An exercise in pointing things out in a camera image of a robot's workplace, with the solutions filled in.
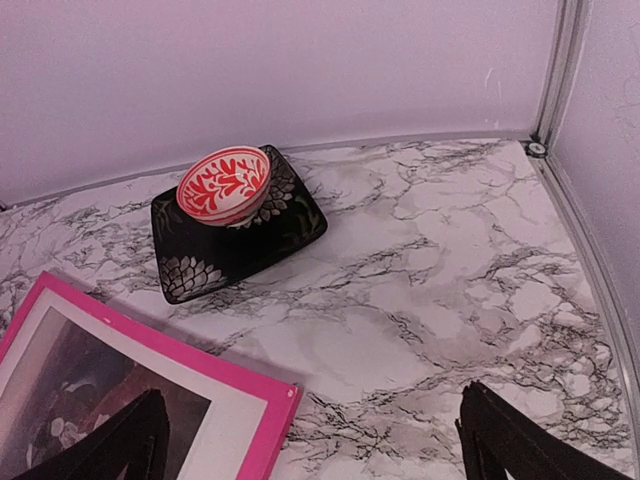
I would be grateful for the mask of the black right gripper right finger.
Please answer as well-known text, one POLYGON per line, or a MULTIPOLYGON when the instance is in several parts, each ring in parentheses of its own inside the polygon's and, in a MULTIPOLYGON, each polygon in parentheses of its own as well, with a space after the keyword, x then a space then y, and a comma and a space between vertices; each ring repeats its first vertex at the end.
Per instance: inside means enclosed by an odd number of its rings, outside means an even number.
POLYGON ((555 438, 484 384, 462 393, 455 426, 468 479, 624 479, 555 438))

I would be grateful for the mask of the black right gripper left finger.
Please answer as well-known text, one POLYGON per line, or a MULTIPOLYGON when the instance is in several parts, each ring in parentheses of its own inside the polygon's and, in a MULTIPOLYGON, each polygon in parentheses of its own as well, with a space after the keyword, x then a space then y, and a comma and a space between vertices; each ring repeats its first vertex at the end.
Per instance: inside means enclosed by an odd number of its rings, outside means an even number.
POLYGON ((72 447, 20 479, 162 479, 170 421, 162 393, 141 393, 72 447))

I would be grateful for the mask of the pink photo frame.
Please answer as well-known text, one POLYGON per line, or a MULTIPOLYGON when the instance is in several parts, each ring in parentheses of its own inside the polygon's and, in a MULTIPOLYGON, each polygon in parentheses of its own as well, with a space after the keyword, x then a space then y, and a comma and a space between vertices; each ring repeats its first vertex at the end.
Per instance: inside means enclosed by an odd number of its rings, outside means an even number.
POLYGON ((43 273, 1 342, 1 475, 266 479, 301 396, 43 273))

